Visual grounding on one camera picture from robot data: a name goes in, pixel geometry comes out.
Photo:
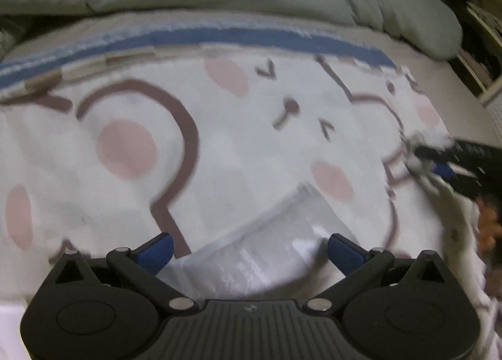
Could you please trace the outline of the right hand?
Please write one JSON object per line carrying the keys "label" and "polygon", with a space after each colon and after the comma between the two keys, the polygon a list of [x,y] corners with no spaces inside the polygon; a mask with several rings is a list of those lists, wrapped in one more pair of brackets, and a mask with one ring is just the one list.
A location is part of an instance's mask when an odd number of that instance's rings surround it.
{"label": "right hand", "polygon": [[477,197],[477,253],[491,268],[501,266],[499,208],[489,197]]}

